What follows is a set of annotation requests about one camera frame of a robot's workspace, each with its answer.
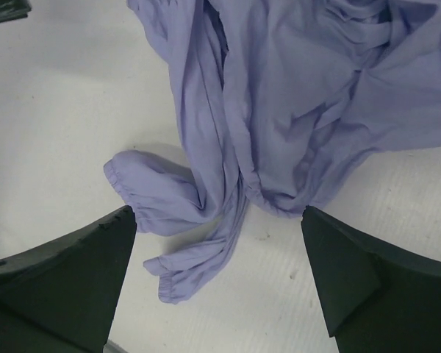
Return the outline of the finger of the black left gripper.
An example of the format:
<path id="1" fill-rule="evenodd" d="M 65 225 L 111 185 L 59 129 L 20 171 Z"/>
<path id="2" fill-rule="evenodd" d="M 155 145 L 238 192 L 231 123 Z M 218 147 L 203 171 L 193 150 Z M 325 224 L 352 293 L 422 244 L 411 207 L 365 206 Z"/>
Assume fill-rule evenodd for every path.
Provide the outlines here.
<path id="1" fill-rule="evenodd" d="M 0 23 L 27 18 L 31 10 L 27 0 L 0 0 Z"/>

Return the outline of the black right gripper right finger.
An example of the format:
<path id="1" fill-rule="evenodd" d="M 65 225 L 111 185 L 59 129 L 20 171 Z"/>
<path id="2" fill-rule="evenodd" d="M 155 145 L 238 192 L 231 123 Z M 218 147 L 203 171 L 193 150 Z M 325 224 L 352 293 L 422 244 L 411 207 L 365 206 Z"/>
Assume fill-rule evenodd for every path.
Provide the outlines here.
<path id="1" fill-rule="evenodd" d="M 307 207 L 301 228 L 340 352 L 441 352 L 441 262 Z"/>

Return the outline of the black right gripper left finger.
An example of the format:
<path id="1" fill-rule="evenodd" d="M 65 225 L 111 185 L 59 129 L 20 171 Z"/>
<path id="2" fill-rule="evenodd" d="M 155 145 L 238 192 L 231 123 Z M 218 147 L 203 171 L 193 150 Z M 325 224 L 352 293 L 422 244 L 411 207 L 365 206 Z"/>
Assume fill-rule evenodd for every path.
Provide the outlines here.
<path id="1" fill-rule="evenodd" d="M 117 352 L 109 335 L 135 235 L 125 206 L 0 259 L 0 352 Z"/>

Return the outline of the lilac purple jacket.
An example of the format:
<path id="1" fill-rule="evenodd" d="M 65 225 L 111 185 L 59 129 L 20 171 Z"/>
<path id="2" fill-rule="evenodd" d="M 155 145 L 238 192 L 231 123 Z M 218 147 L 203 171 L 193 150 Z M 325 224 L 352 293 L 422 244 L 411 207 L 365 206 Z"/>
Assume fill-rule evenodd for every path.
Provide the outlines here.
<path id="1" fill-rule="evenodd" d="M 227 264 L 246 208 L 294 218 L 370 154 L 441 146 L 441 1 L 129 1 L 168 64 L 191 178 L 141 151 L 104 165 L 139 232 L 206 238 L 144 262 L 160 301 Z"/>

